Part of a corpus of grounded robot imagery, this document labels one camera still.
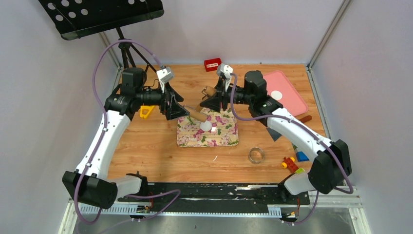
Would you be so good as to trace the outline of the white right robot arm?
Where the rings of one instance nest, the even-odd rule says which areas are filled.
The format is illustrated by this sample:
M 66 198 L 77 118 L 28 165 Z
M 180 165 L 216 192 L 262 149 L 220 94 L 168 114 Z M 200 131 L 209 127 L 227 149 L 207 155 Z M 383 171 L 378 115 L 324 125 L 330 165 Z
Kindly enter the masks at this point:
M 352 173 L 349 148 L 341 139 L 332 141 L 316 133 L 295 118 L 283 105 L 267 93 L 267 82 L 261 71 L 249 71 L 244 76 L 244 86 L 237 85 L 237 75 L 218 72 L 215 87 L 207 86 L 201 107 L 219 112 L 228 107 L 235 110 L 235 104 L 248 105 L 250 121 L 261 122 L 290 140 L 304 152 L 312 166 L 306 173 L 292 173 L 279 185 L 278 197 L 283 203 L 291 203 L 298 194 L 317 191 L 328 194 L 346 181 L 352 194 L 354 189 L 349 181 Z

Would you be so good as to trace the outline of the floral yellow tray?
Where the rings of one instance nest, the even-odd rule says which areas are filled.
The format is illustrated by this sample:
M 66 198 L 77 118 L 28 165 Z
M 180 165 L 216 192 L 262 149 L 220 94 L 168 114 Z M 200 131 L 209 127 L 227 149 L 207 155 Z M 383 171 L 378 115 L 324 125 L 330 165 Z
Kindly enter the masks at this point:
M 231 110 L 215 112 L 203 108 L 212 123 L 212 129 L 204 132 L 200 129 L 200 121 L 181 117 L 177 120 L 176 143 L 180 147 L 221 147 L 236 146 L 239 143 L 237 120 Z

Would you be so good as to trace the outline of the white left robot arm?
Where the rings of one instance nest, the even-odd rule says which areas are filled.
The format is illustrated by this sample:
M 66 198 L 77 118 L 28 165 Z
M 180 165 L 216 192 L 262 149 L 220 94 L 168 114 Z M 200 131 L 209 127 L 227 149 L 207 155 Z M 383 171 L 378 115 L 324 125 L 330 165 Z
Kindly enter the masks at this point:
M 139 173 L 128 173 L 108 180 L 108 171 L 116 147 L 135 113 L 143 106 L 158 106 L 167 120 L 189 116 L 180 103 L 181 97 L 169 84 L 174 78 L 170 67 L 156 72 L 159 86 L 145 87 L 147 73 L 142 68 L 127 68 L 103 106 L 96 135 L 82 161 L 73 172 L 66 171 L 62 182 L 72 199 L 79 203 L 109 209 L 119 198 L 131 195 L 137 201 L 149 196 L 148 179 Z

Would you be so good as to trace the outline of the wooden rolling pin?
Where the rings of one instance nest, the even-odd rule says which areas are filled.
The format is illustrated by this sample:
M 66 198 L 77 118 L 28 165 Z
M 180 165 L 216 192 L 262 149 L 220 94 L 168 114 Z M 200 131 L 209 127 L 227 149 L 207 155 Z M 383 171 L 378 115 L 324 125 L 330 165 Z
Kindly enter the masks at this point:
M 202 101 L 210 98 L 213 94 L 215 94 L 216 89 L 211 87 L 211 86 L 206 86 L 202 90 L 202 94 L 204 95 L 202 97 Z M 203 107 L 201 107 L 201 103 L 199 103 L 196 107 L 191 107 L 188 105 L 184 105 L 184 108 L 189 112 L 189 117 L 193 118 L 195 120 L 198 120 L 200 122 L 206 122 L 208 115 L 202 112 Z

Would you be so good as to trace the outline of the white dough ball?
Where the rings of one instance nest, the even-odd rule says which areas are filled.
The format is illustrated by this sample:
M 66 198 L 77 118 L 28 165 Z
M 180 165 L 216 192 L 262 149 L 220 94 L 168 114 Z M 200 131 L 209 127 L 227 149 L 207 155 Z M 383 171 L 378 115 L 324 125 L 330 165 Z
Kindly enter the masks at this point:
M 212 123 L 210 121 L 205 121 L 200 123 L 200 129 L 204 132 L 208 132 L 212 129 Z

